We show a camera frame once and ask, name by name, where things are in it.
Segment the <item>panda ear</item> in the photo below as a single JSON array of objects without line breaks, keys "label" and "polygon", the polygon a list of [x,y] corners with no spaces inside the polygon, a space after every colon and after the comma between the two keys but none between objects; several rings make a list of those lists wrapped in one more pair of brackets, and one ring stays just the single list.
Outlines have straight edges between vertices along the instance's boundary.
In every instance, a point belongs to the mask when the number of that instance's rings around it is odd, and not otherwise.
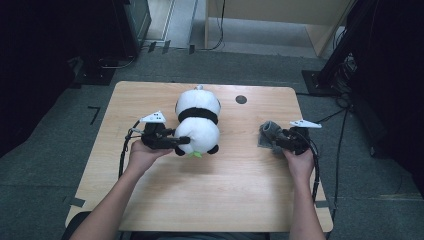
[{"label": "panda ear", "polygon": [[209,154],[215,154],[217,153],[219,150],[219,146],[215,145],[215,147],[213,147],[211,150],[208,151]]},{"label": "panda ear", "polygon": [[175,153],[176,153],[178,156],[182,156],[182,155],[184,155],[184,154],[185,154],[185,152],[184,152],[183,150],[181,150],[179,147],[176,147],[176,148],[175,148]]}]

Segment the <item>metal stand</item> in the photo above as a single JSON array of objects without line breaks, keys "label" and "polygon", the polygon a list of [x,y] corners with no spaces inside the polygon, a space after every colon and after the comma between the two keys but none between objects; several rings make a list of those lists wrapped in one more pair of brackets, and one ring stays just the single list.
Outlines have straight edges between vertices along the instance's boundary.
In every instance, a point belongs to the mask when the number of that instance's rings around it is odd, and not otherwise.
[{"label": "metal stand", "polygon": [[[108,65],[116,66],[117,63],[112,63]],[[84,85],[109,86],[114,74],[114,68],[102,68],[97,59],[87,59],[84,61],[81,69],[75,77],[74,83]]]},{"label": "metal stand", "polygon": [[302,70],[303,80],[305,80],[306,88],[309,94],[316,96],[336,96],[339,92],[328,86],[321,86],[318,82],[319,71]]}]

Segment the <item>controller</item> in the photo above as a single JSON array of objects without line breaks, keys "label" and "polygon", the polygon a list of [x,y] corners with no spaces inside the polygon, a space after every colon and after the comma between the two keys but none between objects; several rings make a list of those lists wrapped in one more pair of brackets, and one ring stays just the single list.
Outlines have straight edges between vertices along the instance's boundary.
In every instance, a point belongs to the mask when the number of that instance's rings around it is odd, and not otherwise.
[{"label": "controller", "polygon": [[189,137],[168,137],[174,133],[175,129],[165,128],[163,123],[147,122],[141,135],[141,141],[151,149],[174,149],[180,144],[190,143]]},{"label": "controller", "polygon": [[283,129],[281,134],[275,139],[275,144],[279,147],[300,155],[308,150],[310,145],[309,131],[306,127],[291,127],[289,130]]}]

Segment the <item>stuffed panda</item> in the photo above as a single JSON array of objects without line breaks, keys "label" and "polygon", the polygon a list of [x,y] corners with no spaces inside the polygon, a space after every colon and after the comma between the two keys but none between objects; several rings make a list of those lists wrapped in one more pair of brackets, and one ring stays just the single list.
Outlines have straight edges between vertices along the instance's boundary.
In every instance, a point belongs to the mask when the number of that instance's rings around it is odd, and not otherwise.
[{"label": "stuffed panda", "polygon": [[175,129],[174,136],[189,137],[190,143],[178,145],[175,153],[201,157],[203,153],[218,152],[220,110],[218,99],[212,92],[203,90],[202,85],[183,92],[175,106],[180,125]]}]

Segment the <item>round hole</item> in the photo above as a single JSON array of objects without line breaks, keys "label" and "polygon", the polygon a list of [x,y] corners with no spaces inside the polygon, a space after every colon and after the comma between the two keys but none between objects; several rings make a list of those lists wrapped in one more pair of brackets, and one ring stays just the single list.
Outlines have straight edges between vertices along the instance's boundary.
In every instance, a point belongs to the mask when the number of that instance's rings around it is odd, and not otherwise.
[{"label": "round hole", "polygon": [[245,96],[243,96],[243,95],[238,95],[236,97],[236,102],[238,104],[245,104],[247,102],[247,98]]}]

